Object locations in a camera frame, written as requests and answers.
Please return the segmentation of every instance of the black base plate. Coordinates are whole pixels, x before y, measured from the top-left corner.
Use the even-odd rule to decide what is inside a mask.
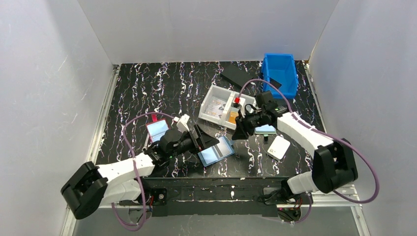
[[[264,194],[264,188],[280,188],[283,179],[287,178],[143,178],[143,181],[154,196],[152,216],[256,214],[277,217],[275,205],[257,200]],[[161,193],[164,199],[157,201]],[[120,204],[135,205],[127,201]]]

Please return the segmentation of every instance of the black table surface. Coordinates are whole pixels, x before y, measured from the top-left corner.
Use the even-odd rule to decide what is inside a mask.
[[[188,114],[189,126],[197,123],[210,135],[226,135],[231,140],[233,130],[198,118],[200,105],[211,85],[240,90],[220,77],[223,68],[231,63],[256,76],[262,65],[260,61],[122,64],[96,164],[109,164],[130,157],[122,139],[122,126],[146,112],[158,111],[177,117]],[[302,61],[295,64],[299,84],[296,97],[290,101],[292,107],[305,121],[323,130],[304,64]],[[254,96],[260,92],[262,84],[255,82],[244,94]],[[127,137],[136,154],[145,144],[145,124],[149,122],[152,122],[150,116],[127,127]],[[267,155],[274,137],[264,145],[263,136],[255,135],[247,141],[237,141],[233,146],[234,155],[211,166],[203,167],[198,156],[185,153],[173,157],[166,169],[153,173],[152,177],[285,177],[309,171],[311,156],[286,134],[278,132],[277,135],[291,143],[279,161]]]

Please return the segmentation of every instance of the white wall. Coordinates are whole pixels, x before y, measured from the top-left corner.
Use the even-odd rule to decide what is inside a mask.
[[[0,235],[59,235],[112,65],[76,0],[0,3]]]
[[[417,235],[417,1],[341,0],[311,58],[329,133],[346,137],[378,171],[363,206],[372,235]],[[357,159],[359,196],[374,191]]]
[[[309,59],[338,0],[78,0],[113,64]]]

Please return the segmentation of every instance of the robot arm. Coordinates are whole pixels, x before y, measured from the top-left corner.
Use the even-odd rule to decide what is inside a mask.
[[[299,143],[312,157],[312,171],[305,172],[281,182],[281,196],[286,199],[303,192],[329,193],[357,179],[353,152],[348,147],[303,126],[297,113],[279,106],[270,91],[255,96],[258,109],[252,113],[239,113],[232,140],[247,139],[256,127],[268,124],[286,133]]]
[[[189,116],[175,118],[178,129],[167,130],[158,142],[133,158],[117,163],[95,166],[84,163],[62,187],[61,194],[68,203],[76,219],[91,215],[101,205],[122,200],[137,200],[141,194],[134,171],[134,163],[139,176],[148,176],[155,169],[165,168],[170,157],[189,151],[198,153],[219,141],[206,134],[198,125],[188,128]]]

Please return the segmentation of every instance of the purple cable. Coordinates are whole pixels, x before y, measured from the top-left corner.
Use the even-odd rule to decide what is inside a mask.
[[[290,102],[288,101],[288,99],[284,96],[284,94],[282,94],[281,93],[281,91],[279,90],[279,89],[277,89],[274,85],[272,85],[270,82],[268,82],[268,81],[265,81],[265,80],[262,80],[262,79],[252,79],[252,80],[249,80],[248,82],[246,82],[244,85],[243,85],[243,87],[242,87],[242,89],[240,90],[240,93],[239,93],[239,96],[238,97],[240,97],[240,95],[242,94],[242,92],[243,92],[243,90],[245,89],[245,87],[250,83],[250,82],[254,82],[254,81],[261,81],[261,82],[263,82],[263,83],[267,83],[269,86],[271,86],[274,90],[276,90],[278,93],[279,93],[279,95],[281,95],[281,97],[284,99],[284,101],[285,101],[285,103],[287,104],[287,106],[288,106],[288,110],[292,113],[293,112],[293,109],[291,108],[291,105],[290,105]],[[370,198],[368,198],[368,199],[366,199],[366,200],[362,200],[362,201],[358,201],[358,200],[354,200],[354,199],[350,199],[350,198],[348,198],[348,197],[345,197],[344,195],[342,195],[341,193],[339,193],[339,192],[337,192],[336,190],[334,190],[333,192],[335,193],[335,194],[337,194],[338,196],[340,196],[341,198],[343,198],[343,199],[345,199],[345,200],[347,200],[347,201],[349,201],[349,202],[352,202],[352,203],[358,203],[358,204],[364,204],[364,203],[370,203],[371,201],[373,201],[373,200],[375,200],[376,198],[377,198],[377,196],[378,196],[378,194],[379,194],[379,189],[380,189],[380,185],[379,185],[379,179],[378,179],[378,175],[377,175],[377,173],[376,173],[376,170],[372,167],[372,165],[371,165],[371,163],[369,163],[369,161],[368,160],[366,160],[366,158],[364,157],[364,155],[357,149],[357,148],[355,148],[354,146],[352,146],[350,143],[348,143],[348,142],[346,142],[346,141],[344,141],[344,140],[342,140],[342,139],[339,139],[339,138],[337,138],[337,137],[335,137],[335,136],[333,136],[333,135],[331,135],[331,134],[327,134],[327,133],[325,133],[325,132],[322,132],[322,131],[320,131],[320,130],[317,130],[317,129],[315,129],[315,128],[312,128],[309,124],[306,124],[306,123],[304,123],[304,122],[302,122],[301,120],[298,120],[298,118],[294,115],[294,114],[292,114],[292,117],[298,122],[298,123],[300,123],[302,126],[304,126],[304,127],[306,127],[306,128],[308,128],[308,129],[311,129],[312,131],[314,131],[314,132],[316,132],[316,133],[318,133],[318,134],[321,134],[321,135],[323,135],[323,136],[326,136],[326,137],[329,137],[329,138],[331,138],[331,139],[334,139],[334,140],[336,140],[336,141],[338,141],[338,142],[340,142],[340,143],[342,143],[342,144],[344,144],[345,146],[347,146],[348,148],[350,148],[352,151],[354,151],[364,162],[365,162],[365,164],[368,166],[368,168],[369,168],[369,170],[372,172],[372,175],[374,176],[374,179],[375,179],[375,192],[374,192],[374,194],[370,197]]]
[[[146,219],[146,209],[147,208],[146,208],[145,191],[144,191],[144,188],[143,188],[143,184],[142,184],[141,178],[139,176],[138,168],[136,167],[136,160],[135,160],[136,159],[136,154],[135,154],[135,150],[133,149],[132,144],[130,144],[130,142],[127,140],[127,137],[126,137],[126,127],[128,125],[130,125],[131,123],[133,123],[135,120],[137,120],[137,119],[139,119],[141,117],[144,117],[144,116],[152,115],[152,114],[163,115],[163,116],[169,117],[171,119],[174,119],[174,117],[172,117],[172,116],[170,116],[168,114],[162,113],[162,112],[148,112],[148,113],[142,114],[140,116],[137,116],[137,117],[131,119],[128,123],[126,123],[126,125],[121,130],[121,133],[123,135],[123,140],[126,142],[127,146],[129,147],[129,152],[130,152],[130,154],[133,157],[133,159],[132,159],[133,160],[133,170],[135,172],[136,180],[137,180],[137,182],[139,184],[139,188],[141,189],[142,203],[143,203],[143,214],[142,214],[142,218],[141,218],[141,220],[139,221],[138,224],[132,224],[132,223],[127,223],[127,222],[123,221],[120,218],[119,214],[117,213],[117,210],[116,210],[116,207],[115,207],[115,204],[114,203],[112,203],[112,209],[113,209],[113,211],[114,211],[114,213],[116,215],[116,218],[119,221],[119,223],[125,229],[127,229],[129,231],[133,231],[133,232],[140,230],[142,228],[143,224],[147,221],[147,219]]]
[[[310,198],[310,194],[309,194],[309,193],[307,194],[307,198],[308,198],[308,211],[307,211],[307,213],[305,214],[305,216],[304,216],[302,219],[300,219],[300,220],[298,220],[298,221],[294,221],[294,223],[296,223],[296,224],[301,223],[301,222],[303,222],[305,219],[307,219],[308,215],[309,215],[309,214],[310,214],[310,212],[311,212],[311,205],[312,205],[313,203],[311,202],[311,198]]]

